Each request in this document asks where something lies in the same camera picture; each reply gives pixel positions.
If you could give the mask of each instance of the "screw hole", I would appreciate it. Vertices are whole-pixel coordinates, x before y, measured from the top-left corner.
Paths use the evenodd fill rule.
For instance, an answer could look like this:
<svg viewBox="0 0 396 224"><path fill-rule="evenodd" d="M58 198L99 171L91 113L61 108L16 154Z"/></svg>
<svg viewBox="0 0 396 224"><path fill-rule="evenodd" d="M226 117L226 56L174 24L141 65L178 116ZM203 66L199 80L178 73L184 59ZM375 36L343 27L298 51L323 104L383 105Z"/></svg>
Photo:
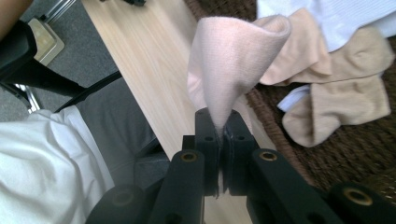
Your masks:
<svg viewBox="0 0 396 224"><path fill-rule="evenodd" d="M359 189L345 188L344 195L353 203L364 206L370 206L373 204L373 199Z"/></svg>
<svg viewBox="0 0 396 224"><path fill-rule="evenodd" d="M197 155L192 152L186 152L181 155L181 159L185 162L192 162L197 160Z"/></svg>
<svg viewBox="0 0 396 224"><path fill-rule="evenodd" d="M132 194L132 192L129 190L124 190L114 195L112 202L114 205L118 207L122 207L128 205L133 200L134 200L134 195Z"/></svg>
<svg viewBox="0 0 396 224"><path fill-rule="evenodd" d="M263 152L262 154L260 154L260 158L262 158L265 161L276 161L277 160L276 154L274 154L272 152Z"/></svg>

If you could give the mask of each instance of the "folded sock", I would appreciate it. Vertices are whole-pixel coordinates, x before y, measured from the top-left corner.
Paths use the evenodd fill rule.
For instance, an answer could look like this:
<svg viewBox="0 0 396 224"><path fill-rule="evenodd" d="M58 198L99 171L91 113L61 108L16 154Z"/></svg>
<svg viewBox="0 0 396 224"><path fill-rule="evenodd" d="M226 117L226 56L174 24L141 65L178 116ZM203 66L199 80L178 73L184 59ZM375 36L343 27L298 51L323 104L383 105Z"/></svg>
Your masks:
<svg viewBox="0 0 396 224"><path fill-rule="evenodd" d="M303 147L325 141L340 125L358 125L390 113L379 75L312 84L311 93L283 117L289 136Z"/></svg>
<svg viewBox="0 0 396 224"><path fill-rule="evenodd" d="M388 40L371 26L360 28L342 48L330 53L332 74L321 74L310 67L283 84L292 82L326 83L368 77L387 69L394 60Z"/></svg>
<svg viewBox="0 0 396 224"><path fill-rule="evenodd" d="M208 107L219 135L236 99L259 82L290 29L288 18L283 16L254 23L225 17L198 22L188 67L188 90L197 109Z"/></svg>
<svg viewBox="0 0 396 224"><path fill-rule="evenodd" d="M315 68L323 74L331 74L330 55L317 23L310 13L301 8L289 16L290 37L282 50L265 71L260 83L274 85L308 68ZM265 22L271 17L258 20Z"/></svg>
<svg viewBox="0 0 396 224"><path fill-rule="evenodd" d="M367 24L384 29L381 33L385 37L395 35L388 26L381 25L395 26L396 18L392 16L396 11L394 0L258 0L257 5L258 18L276 14L289 16L301 7L307 8L321 27L329 52L343 47L356 30Z"/></svg>

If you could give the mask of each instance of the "beige sock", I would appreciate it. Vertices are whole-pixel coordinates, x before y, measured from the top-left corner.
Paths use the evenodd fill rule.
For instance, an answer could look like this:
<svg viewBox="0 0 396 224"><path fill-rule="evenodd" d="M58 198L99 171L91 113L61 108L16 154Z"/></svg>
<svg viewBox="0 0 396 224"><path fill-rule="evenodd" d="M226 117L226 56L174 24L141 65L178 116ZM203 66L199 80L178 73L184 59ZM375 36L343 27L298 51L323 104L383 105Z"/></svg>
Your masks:
<svg viewBox="0 0 396 224"><path fill-rule="evenodd" d="M311 93L283 117L289 136L303 147L326 140L340 125L357 125L390 113L379 75L312 84Z"/></svg>
<svg viewBox="0 0 396 224"><path fill-rule="evenodd" d="M273 16L257 23L225 17L204 18L198 23L188 90L197 109L209 108L218 133L236 99L259 82L289 37L286 17Z"/></svg>
<svg viewBox="0 0 396 224"><path fill-rule="evenodd" d="M315 19L305 8L294 12L289 19L290 37L260 79L264 85L284 81L310 66L325 74L332 73L330 55Z"/></svg>
<svg viewBox="0 0 396 224"><path fill-rule="evenodd" d="M315 67L304 70L284 81L325 83L368 77L387 69L394 60L394 54L388 40L371 26L360 28L342 48L332 53L332 75L322 74Z"/></svg>

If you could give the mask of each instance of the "wooden board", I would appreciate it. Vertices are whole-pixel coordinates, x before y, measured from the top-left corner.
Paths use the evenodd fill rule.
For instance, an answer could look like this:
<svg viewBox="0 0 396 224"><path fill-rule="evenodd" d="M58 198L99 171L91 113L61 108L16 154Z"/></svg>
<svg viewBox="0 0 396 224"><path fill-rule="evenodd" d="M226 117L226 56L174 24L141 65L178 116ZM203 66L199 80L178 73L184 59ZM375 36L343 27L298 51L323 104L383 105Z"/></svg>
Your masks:
<svg viewBox="0 0 396 224"><path fill-rule="evenodd" d="M182 0L149 0L144 7L121 0L82 2L172 158L181 150L182 136L194 134L195 109L187 94L187 64L195 19ZM259 144L273 148L254 114L253 118ZM205 222L250 223L245 201L245 197L227 195L219 200L206 198Z"/></svg>

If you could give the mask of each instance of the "person's lap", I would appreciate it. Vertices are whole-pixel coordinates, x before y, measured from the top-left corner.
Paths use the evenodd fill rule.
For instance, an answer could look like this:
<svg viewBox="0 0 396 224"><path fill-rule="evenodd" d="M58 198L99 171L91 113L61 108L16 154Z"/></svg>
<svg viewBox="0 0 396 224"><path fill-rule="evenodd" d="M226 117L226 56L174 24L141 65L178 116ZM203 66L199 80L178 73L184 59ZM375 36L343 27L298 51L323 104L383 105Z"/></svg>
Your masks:
<svg viewBox="0 0 396 224"><path fill-rule="evenodd" d="M124 79L91 94L77 108L114 183L133 184L136 156L159 143Z"/></svg>

